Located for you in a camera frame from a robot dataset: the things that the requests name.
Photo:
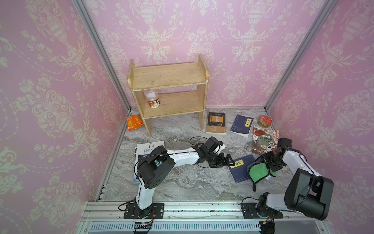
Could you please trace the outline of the white book blue swirl cover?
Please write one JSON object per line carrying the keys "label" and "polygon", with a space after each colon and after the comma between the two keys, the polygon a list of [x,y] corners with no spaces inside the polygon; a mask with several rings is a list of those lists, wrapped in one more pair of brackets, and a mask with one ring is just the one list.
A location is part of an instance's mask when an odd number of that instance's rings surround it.
{"label": "white book blue swirl cover", "polygon": [[138,162],[150,154],[156,147],[165,146],[165,141],[156,141],[150,143],[137,144],[135,148],[135,172],[137,173]]}

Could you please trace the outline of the dark blue book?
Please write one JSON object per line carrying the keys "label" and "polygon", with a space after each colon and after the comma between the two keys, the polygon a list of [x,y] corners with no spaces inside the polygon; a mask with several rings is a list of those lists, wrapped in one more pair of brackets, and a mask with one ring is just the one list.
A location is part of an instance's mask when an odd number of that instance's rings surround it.
{"label": "dark blue book", "polygon": [[254,162],[253,155],[248,155],[234,160],[235,165],[229,167],[229,171],[235,181],[240,183],[249,179],[247,167]]}

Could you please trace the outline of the green cloth with black trim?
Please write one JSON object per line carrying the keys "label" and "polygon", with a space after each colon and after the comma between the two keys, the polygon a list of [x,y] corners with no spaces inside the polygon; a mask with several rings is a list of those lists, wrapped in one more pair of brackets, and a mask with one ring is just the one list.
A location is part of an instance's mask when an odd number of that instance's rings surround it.
{"label": "green cloth with black trim", "polygon": [[255,161],[247,167],[249,179],[252,181],[252,190],[257,191],[256,184],[263,179],[276,177],[277,173],[273,172],[265,162]]}

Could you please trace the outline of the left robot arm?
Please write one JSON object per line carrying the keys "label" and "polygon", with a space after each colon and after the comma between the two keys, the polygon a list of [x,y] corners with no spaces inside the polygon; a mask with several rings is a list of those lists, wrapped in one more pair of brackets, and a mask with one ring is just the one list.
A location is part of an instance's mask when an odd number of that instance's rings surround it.
{"label": "left robot arm", "polygon": [[167,150],[164,146],[156,147],[138,162],[134,169],[140,182],[138,193],[133,201],[135,216],[145,218],[149,214],[155,188],[163,182],[173,168],[204,162],[207,162],[210,168],[234,166],[231,155],[223,153],[225,147],[222,141],[214,137],[185,150]]}

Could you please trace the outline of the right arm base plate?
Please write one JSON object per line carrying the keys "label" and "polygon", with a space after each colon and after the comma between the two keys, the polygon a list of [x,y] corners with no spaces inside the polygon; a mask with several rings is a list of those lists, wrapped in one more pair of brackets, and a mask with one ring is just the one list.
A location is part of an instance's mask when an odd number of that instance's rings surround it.
{"label": "right arm base plate", "polygon": [[281,219],[283,214],[281,211],[274,210],[265,206],[258,208],[257,203],[242,203],[241,210],[244,219],[256,219],[256,218],[274,218]]}

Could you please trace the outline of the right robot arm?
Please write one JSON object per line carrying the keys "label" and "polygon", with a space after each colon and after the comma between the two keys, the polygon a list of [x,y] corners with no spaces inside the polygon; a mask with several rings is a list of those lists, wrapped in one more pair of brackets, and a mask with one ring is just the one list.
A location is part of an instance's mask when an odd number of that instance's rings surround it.
{"label": "right robot arm", "polygon": [[292,140],[278,140],[276,152],[262,155],[270,172],[288,167],[293,178],[284,194],[264,193],[256,207],[261,217],[276,217],[283,211],[297,211],[306,217],[325,220],[329,213],[334,183],[319,174],[304,154],[292,148]]}

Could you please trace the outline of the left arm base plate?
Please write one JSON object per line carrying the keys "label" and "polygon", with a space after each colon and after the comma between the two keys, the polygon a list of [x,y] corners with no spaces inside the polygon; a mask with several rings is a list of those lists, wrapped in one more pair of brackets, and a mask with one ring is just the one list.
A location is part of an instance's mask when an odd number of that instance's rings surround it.
{"label": "left arm base plate", "polygon": [[150,207],[140,210],[137,204],[127,204],[124,211],[124,219],[163,219],[164,203],[153,203]]}

